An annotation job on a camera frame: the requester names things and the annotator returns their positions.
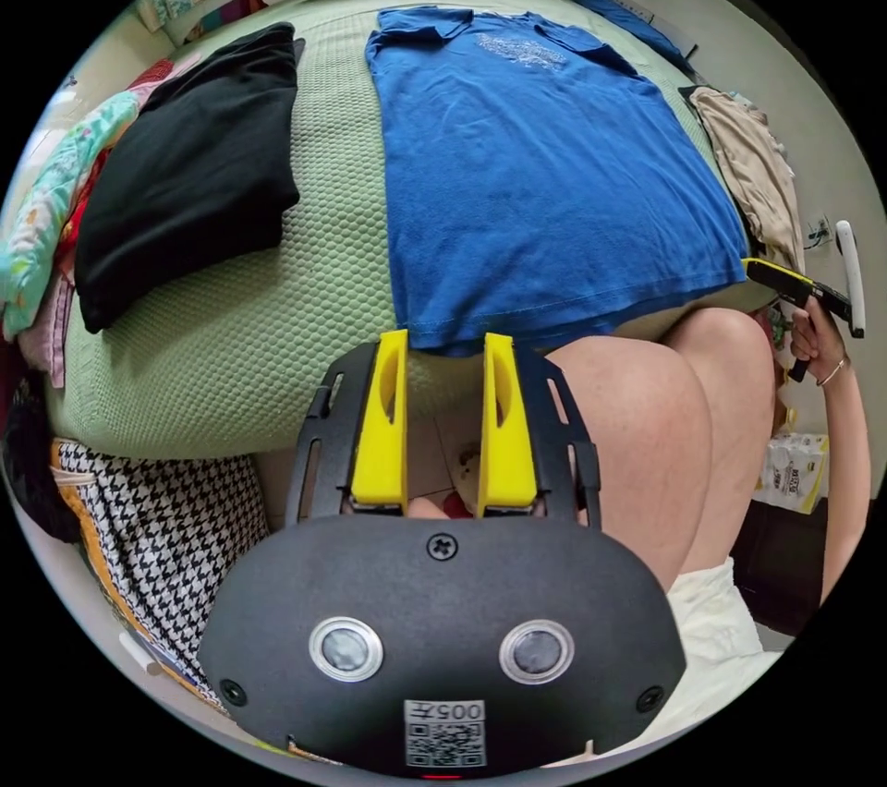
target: screw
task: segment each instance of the screw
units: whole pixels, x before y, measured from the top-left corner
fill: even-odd
[[[233,707],[243,707],[247,703],[247,693],[231,679],[223,679],[219,683],[222,697]]]
[[[650,713],[655,710],[665,697],[665,690],[658,685],[648,688],[643,695],[638,698],[638,713]]]
[[[452,535],[438,534],[431,535],[425,549],[432,559],[436,559],[439,563],[445,563],[458,553],[459,545]]]

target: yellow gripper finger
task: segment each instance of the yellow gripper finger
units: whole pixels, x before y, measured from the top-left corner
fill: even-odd
[[[407,512],[407,331],[379,340],[363,425],[358,436],[351,494],[367,507]]]
[[[486,335],[483,371],[478,516],[487,507],[530,507],[537,493],[512,338]]]

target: tissue box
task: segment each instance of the tissue box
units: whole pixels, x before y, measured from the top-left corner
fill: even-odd
[[[809,515],[820,497],[829,437],[810,433],[774,436],[764,455],[753,499]]]

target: green bedspread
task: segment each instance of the green bedspread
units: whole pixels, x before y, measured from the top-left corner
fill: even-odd
[[[291,147],[301,202],[286,216],[283,244],[166,285],[99,335],[85,332],[75,304],[67,387],[47,387],[57,434],[126,457],[284,448],[295,442],[329,363],[394,328],[379,105],[364,60],[377,11],[393,5],[529,10],[595,33],[662,88],[716,170],[705,134],[677,93],[689,80],[633,36],[567,0],[294,0],[268,8],[212,33],[196,50],[206,57],[276,20],[292,21],[307,40]],[[753,309],[769,296],[740,285],[709,301]],[[682,312],[645,317],[620,333],[654,339]],[[481,378],[478,358],[414,354],[410,407],[428,413],[453,405],[479,389]]]

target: electrical outlet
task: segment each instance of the electrical outlet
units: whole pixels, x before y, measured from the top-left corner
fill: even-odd
[[[825,214],[815,217],[807,224],[807,235],[804,238],[804,250],[810,251],[834,239],[832,224]]]

